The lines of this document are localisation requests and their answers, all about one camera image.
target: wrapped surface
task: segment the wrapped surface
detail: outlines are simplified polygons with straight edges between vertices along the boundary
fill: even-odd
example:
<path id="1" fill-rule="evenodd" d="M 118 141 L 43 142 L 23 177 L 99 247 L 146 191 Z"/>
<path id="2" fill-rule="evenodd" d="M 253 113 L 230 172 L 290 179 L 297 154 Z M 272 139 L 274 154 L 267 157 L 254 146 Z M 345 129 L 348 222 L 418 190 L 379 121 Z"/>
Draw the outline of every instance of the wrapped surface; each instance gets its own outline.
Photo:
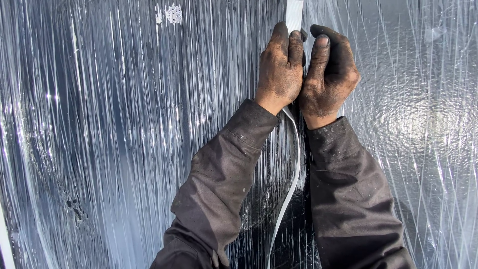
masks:
<path id="1" fill-rule="evenodd" d="M 16 267 L 147 268 L 192 156 L 253 97 L 285 5 L 0 2 L 0 193 Z M 384 169 L 418 268 L 477 266 L 477 12 L 464 0 L 304 1 L 305 29 L 349 37 L 362 81 L 340 113 Z M 279 117 L 228 248 L 233 268 L 266 264 L 298 146 L 306 161 L 272 267 L 320 267 L 309 155 Z"/>

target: person's right hand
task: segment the person's right hand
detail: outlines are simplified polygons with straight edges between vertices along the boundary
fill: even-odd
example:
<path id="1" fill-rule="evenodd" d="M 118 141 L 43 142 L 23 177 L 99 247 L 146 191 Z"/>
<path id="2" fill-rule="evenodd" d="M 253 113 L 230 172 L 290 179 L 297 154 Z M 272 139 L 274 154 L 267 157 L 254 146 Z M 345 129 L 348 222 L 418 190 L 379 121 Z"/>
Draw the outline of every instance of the person's right hand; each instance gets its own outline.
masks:
<path id="1" fill-rule="evenodd" d="M 330 28 L 312 25 L 315 37 L 307 77 L 298 96 L 307 128 L 336 120 L 338 109 L 360 81 L 348 39 Z"/>

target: sleeve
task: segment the sleeve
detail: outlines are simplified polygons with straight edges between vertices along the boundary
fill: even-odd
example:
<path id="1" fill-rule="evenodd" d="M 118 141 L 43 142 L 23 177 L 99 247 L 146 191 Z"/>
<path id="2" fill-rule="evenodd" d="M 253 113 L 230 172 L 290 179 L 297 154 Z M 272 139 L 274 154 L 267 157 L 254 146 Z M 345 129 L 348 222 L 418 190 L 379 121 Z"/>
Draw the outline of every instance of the sleeve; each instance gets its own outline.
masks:
<path id="1" fill-rule="evenodd" d="M 315 238 L 322 267 L 416 268 L 377 161 L 345 117 L 308 131 Z"/>
<path id="2" fill-rule="evenodd" d="M 226 245 L 239 234 L 239 212 L 252 186 L 261 147 L 278 119 L 246 99 L 226 126 L 191 161 L 176 194 L 176 218 L 152 269 L 228 268 Z"/>

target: fingernail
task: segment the fingernail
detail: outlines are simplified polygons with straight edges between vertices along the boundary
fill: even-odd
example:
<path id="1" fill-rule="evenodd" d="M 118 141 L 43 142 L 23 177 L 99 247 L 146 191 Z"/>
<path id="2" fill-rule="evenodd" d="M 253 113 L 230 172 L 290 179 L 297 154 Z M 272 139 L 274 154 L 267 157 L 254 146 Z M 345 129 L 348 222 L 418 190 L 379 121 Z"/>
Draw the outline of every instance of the fingernail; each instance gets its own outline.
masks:
<path id="1" fill-rule="evenodd" d="M 327 35 L 325 34 L 321 34 L 317 37 L 318 41 L 317 41 L 317 45 L 319 45 L 319 47 L 321 48 L 325 48 L 328 46 L 329 44 L 329 38 Z"/>
<path id="2" fill-rule="evenodd" d="M 299 32 L 298 30 L 292 31 L 291 37 L 293 37 L 293 38 L 301 38 L 300 32 Z"/>

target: stretch film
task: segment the stretch film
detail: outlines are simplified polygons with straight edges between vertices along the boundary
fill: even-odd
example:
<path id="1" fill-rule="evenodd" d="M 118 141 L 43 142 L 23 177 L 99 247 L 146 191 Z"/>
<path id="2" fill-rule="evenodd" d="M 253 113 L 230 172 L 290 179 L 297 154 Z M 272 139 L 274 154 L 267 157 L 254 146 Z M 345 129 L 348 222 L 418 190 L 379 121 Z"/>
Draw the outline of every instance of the stretch film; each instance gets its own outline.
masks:
<path id="1" fill-rule="evenodd" d="M 192 156 L 254 97 L 260 53 L 286 5 L 0 1 L 2 265 L 148 268 Z M 362 81 L 340 114 L 387 175 L 417 267 L 475 269 L 476 1 L 303 7 L 306 31 L 321 24 L 350 41 Z M 313 42 L 309 33 L 307 60 Z M 271 268 L 320 268 L 310 150 L 290 108 L 295 125 L 280 113 L 262 148 L 227 249 L 232 268 L 266 268 L 269 258 Z"/>

